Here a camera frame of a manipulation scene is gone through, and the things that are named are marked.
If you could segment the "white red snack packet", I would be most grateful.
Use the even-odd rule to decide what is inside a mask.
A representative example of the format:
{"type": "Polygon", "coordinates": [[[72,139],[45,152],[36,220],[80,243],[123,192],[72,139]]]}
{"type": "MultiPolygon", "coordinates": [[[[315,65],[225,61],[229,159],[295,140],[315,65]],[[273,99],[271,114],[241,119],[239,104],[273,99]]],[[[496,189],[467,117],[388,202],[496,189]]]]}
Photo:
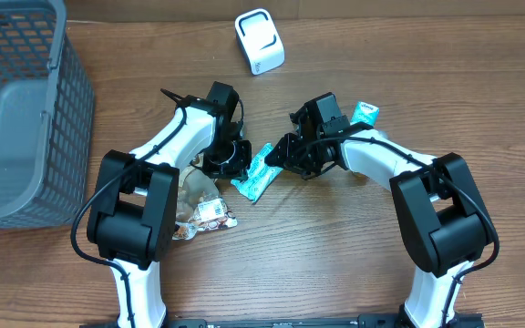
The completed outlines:
{"type": "Polygon", "coordinates": [[[221,197],[203,201],[192,208],[182,202],[176,212],[174,241],[189,241],[198,233],[227,230],[238,224],[236,216],[221,197]]]}

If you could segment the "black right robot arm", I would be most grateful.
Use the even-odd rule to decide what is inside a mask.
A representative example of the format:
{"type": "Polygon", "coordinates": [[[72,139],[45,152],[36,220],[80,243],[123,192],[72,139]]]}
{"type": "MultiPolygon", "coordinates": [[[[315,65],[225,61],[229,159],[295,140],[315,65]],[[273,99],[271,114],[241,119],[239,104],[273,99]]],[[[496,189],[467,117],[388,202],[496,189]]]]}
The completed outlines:
{"type": "Polygon", "coordinates": [[[378,108],[359,103],[344,115],[333,93],[305,102],[266,156],[269,166],[313,179],[335,166],[390,191],[401,238],[416,265],[412,287],[396,314],[362,314],[363,327],[482,327],[479,314],[457,313],[466,275],[492,264],[499,236],[467,162],[401,147],[375,129],[378,108]]]}

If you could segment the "clear brown snack bag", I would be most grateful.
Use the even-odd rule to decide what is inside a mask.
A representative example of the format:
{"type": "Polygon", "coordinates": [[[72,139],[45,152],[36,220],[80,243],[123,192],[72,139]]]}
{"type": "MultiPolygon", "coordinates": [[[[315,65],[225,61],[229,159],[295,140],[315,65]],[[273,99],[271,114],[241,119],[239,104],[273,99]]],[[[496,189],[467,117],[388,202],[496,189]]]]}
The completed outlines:
{"type": "Polygon", "coordinates": [[[200,169],[188,166],[181,172],[176,212],[182,202],[195,208],[197,204],[216,197],[221,197],[218,188],[200,169]]]}

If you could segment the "small Kleenex tissue pack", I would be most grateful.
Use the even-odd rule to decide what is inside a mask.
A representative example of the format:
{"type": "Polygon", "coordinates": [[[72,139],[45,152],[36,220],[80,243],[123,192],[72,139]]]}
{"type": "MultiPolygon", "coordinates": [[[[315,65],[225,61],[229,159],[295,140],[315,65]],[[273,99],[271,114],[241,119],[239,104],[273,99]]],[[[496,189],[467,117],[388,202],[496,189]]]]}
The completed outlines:
{"type": "Polygon", "coordinates": [[[354,113],[350,119],[352,125],[357,123],[365,123],[369,126],[374,126],[379,115],[379,107],[358,101],[355,106],[354,113]]]}

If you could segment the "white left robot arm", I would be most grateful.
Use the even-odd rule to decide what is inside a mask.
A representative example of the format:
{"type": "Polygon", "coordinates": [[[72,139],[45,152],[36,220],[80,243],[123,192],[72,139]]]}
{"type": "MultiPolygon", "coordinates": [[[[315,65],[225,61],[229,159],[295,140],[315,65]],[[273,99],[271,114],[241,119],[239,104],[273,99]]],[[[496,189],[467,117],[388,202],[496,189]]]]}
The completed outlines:
{"type": "Polygon", "coordinates": [[[160,260],[175,231],[180,173],[197,157],[210,179],[247,178],[251,143],[243,104],[230,85],[214,82],[207,97],[165,90],[176,105],[172,121],[130,153],[111,150],[101,160],[94,194],[79,211],[87,215],[87,239],[98,247],[95,263],[108,266],[118,291],[114,327],[164,327],[160,260]]]}

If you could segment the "teal large tissue pack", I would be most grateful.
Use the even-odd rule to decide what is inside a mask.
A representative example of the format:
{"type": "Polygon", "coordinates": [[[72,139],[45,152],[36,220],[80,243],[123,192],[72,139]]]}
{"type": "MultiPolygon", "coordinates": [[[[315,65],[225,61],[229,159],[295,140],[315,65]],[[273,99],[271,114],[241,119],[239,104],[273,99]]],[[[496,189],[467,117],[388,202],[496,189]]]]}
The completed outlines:
{"type": "Polygon", "coordinates": [[[256,203],[268,186],[282,173],[280,167],[269,166],[265,158],[271,153],[273,146],[266,143],[252,158],[250,168],[247,170],[247,180],[232,179],[231,184],[240,194],[252,203],[256,203]]]}

